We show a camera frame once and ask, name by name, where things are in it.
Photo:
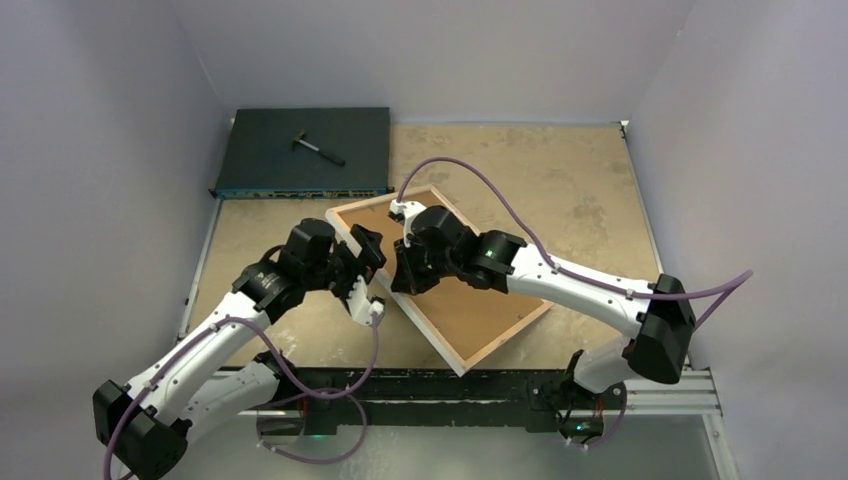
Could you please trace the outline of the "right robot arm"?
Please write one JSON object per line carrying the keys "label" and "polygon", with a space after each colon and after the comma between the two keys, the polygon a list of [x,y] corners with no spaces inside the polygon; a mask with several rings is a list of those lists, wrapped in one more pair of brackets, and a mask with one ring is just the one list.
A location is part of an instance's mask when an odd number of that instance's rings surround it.
{"label": "right robot arm", "polygon": [[478,290],[550,301],[618,331],[616,339],[572,356],[561,381],[569,404],[584,407],[635,377],[679,382],[695,330],[679,279],[662,274],[653,282],[634,280],[546,260],[540,247],[523,238],[500,230],[477,233],[441,205],[393,200],[388,215],[403,228],[394,243],[392,291],[420,295],[455,278]]}

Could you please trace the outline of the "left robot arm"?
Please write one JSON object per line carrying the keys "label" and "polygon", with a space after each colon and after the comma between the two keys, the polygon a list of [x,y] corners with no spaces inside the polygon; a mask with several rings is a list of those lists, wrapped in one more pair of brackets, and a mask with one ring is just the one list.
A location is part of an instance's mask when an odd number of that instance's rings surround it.
{"label": "left robot arm", "polygon": [[385,301],[368,287],[386,263],[382,234],[355,224],[359,250],[339,240],[328,222],[307,218],[287,241],[244,268],[213,312],[160,360],[123,384],[105,381],[93,394],[97,438],[106,448],[102,475],[119,460],[129,475],[160,479],[185,454],[192,436],[224,412],[235,414],[297,398],[351,398],[370,376],[343,389],[310,388],[265,331],[307,293],[328,291],[355,322],[376,329]]}

